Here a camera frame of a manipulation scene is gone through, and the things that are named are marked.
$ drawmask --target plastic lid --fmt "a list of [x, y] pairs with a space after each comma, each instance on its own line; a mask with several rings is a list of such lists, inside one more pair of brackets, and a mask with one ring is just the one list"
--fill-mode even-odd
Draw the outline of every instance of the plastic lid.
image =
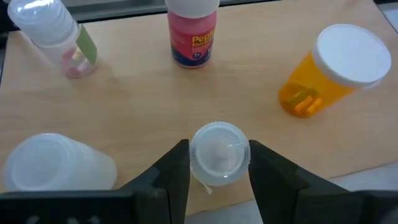
[[391, 67], [391, 55], [372, 32], [351, 24], [336, 24], [318, 36], [312, 55], [332, 80], [367, 87], [380, 81]]
[[249, 141], [233, 124], [214, 122], [202, 127], [190, 146], [191, 170], [206, 185], [238, 180], [250, 162]]
[[8, 157], [4, 183], [10, 190], [59, 190], [76, 161], [70, 139], [39, 134], [18, 145]]
[[217, 10], [220, 0], [165, 0], [167, 8], [174, 14], [190, 19], [209, 16]]
[[76, 26], [61, 0], [12, 0], [7, 11], [10, 19], [37, 45], [62, 43]]

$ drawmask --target table surface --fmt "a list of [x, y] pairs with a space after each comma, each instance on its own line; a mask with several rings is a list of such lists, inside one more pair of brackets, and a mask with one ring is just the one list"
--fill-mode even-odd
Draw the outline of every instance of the table surface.
[[[59, 74], [13, 32], [0, 89], [0, 164], [25, 138], [56, 132], [113, 157], [120, 187], [180, 139], [221, 120], [324, 178], [394, 162], [397, 63], [376, 88], [357, 91], [313, 118], [294, 118], [278, 104], [278, 89], [317, 34], [336, 23], [371, 30], [397, 62], [398, 35], [371, 0], [220, 8], [212, 59], [196, 70], [173, 61], [165, 14], [87, 24], [101, 63], [80, 80]], [[252, 198], [247, 174], [212, 195], [191, 177], [187, 213]]]

